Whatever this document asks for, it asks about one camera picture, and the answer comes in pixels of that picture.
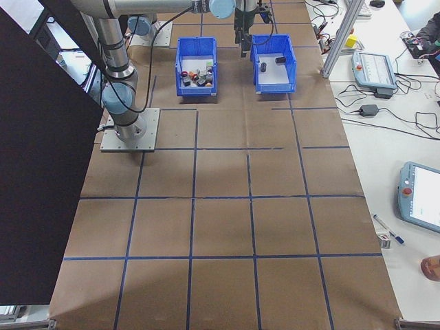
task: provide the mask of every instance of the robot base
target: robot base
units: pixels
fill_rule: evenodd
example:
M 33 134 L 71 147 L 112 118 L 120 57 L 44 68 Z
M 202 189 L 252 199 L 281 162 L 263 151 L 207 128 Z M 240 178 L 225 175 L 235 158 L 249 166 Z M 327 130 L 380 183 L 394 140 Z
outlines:
M 146 121 L 146 132 L 140 138 L 131 141 L 122 141 L 116 135 L 114 129 L 106 129 L 102 137 L 100 150 L 103 153 L 132 153 L 153 152 L 156 147 L 157 127 L 159 126 L 160 109 L 147 108 L 140 113 Z M 113 126 L 113 120 L 109 117 L 107 125 Z

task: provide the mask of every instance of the hand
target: hand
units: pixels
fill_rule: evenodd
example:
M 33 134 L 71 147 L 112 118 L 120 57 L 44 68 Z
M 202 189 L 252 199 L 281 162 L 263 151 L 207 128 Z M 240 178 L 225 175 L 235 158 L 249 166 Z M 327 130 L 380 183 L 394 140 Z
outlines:
M 436 43 L 431 43 L 430 41 L 425 41 L 421 45 L 426 54 L 434 54 L 435 52 L 440 50 L 440 46 L 437 46 Z

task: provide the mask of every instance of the floor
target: floor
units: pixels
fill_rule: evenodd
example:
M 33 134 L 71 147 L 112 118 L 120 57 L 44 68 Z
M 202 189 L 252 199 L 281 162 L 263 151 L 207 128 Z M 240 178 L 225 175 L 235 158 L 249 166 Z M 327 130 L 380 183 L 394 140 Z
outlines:
M 171 49 L 155 50 L 157 150 L 95 144 L 50 305 L 60 330 L 394 329 L 400 312 L 305 4 L 272 6 L 294 44 L 295 93 L 255 94 L 231 19 L 184 15 Z M 177 37 L 212 35 L 218 96 L 175 96 Z M 140 105 L 149 50 L 129 53 Z

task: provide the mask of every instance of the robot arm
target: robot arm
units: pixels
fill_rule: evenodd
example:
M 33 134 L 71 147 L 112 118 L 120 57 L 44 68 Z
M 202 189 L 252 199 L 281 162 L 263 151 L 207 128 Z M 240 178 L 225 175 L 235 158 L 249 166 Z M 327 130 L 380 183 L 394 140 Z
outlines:
M 234 30 L 236 43 L 243 50 L 250 49 L 249 28 L 256 13 L 261 14 L 257 0 L 71 0 L 83 14 L 93 19 L 98 34 L 97 46 L 107 65 L 106 76 L 110 80 L 102 93 L 102 101 L 114 121 L 115 132 L 122 141 L 142 138 L 146 123 L 135 109 L 135 91 L 138 74 L 129 60 L 118 17 L 142 15 L 155 17 L 156 13 L 209 12 L 219 18 L 228 18 L 235 11 Z

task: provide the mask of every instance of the blue plastic bin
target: blue plastic bin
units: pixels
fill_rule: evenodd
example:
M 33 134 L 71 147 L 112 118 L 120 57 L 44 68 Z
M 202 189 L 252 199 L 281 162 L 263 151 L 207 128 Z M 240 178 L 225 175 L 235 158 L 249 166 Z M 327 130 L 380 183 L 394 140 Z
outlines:
M 254 84 L 257 94 L 293 93 L 296 90 L 296 59 L 288 34 L 254 34 L 250 60 L 254 63 Z M 284 56 L 284 64 L 276 64 L 275 58 Z M 261 72 L 261 63 L 267 63 Z
M 185 61 L 212 61 L 212 86 L 185 86 L 181 79 L 182 71 L 191 71 L 194 67 L 185 68 Z M 217 41 L 214 37 L 182 37 L 177 40 L 176 53 L 176 90 L 178 96 L 216 96 L 217 95 Z

